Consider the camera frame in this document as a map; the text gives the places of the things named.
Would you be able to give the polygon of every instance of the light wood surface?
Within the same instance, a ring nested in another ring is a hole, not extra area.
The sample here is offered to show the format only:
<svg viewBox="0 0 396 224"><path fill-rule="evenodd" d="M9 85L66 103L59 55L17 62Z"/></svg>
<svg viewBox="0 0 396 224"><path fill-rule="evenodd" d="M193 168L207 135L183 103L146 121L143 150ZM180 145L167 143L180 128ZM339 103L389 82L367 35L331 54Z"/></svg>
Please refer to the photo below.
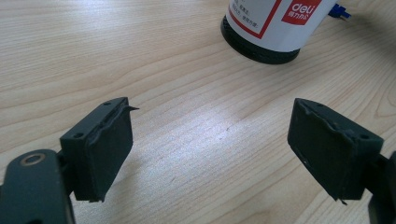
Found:
<svg viewBox="0 0 396 224"><path fill-rule="evenodd" d="M287 143L293 100L321 102L396 149L396 1L341 1L291 63L255 63L219 25L228 0L1 1L0 180L100 103L128 96L134 147L78 223L368 223Z"/></svg>

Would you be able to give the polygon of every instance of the deli logo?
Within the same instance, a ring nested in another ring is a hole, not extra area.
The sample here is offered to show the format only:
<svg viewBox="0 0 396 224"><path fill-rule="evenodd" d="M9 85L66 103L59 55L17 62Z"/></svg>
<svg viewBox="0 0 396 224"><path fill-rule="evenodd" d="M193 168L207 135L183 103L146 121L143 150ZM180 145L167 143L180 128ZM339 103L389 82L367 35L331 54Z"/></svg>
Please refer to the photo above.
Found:
<svg viewBox="0 0 396 224"><path fill-rule="evenodd" d="M320 2L321 0L293 0L282 21L294 25L305 25Z"/></svg>

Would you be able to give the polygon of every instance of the wood grain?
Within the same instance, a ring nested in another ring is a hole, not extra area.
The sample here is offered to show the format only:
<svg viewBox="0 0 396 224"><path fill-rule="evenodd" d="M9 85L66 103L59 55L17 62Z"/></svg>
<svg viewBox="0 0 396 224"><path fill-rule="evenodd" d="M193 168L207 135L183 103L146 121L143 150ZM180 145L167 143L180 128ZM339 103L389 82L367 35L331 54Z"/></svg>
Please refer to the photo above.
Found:
<svg viewBox="0 0 396 224"><path fill-rule="evenodd" d="M128 96L134 147L78 223L368 223L369 192L334 202L287 144L296 97L396 145L395 1L341 1L291 63L255 63L219 24L227 0L0 2L0 179L100 103Z"/></svg>

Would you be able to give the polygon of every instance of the black plastic bracket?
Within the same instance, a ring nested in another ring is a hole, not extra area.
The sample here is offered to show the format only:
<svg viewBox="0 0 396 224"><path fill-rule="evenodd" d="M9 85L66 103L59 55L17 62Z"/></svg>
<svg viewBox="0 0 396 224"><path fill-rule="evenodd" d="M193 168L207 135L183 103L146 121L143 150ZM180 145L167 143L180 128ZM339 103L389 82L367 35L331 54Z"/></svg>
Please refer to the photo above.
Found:
<svg viewBox="0 0 396 224"><path fill-rule="evenodd" d="M75 223L69 194L103 201L133 145L128 98L96 107L61 137L62 150L25 153L7 167L0 223Z"/></svg>
<svg viewBox="0 0 396 224"><path fill-rule="evenodd" d="M296 99L288 142L335 200L359 200L368 189L372 223L392 223L396 211L396 154L379 154L384 140L329 107Z"/></svg>

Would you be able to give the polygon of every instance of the blue object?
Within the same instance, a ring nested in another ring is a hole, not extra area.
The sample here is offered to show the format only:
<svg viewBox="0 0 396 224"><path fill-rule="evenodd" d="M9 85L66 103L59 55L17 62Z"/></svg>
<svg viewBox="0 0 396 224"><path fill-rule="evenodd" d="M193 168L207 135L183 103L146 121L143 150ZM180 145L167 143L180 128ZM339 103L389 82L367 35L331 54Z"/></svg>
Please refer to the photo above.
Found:
<svg viewBox="0 0 396 224"><path fill-rule="evenodd" d="M351 15L347 13L346 10L347 10L346 8L341 7L338 4L335 4L335 6L329 12L329 16L334 18L349 19Z"/></svg>

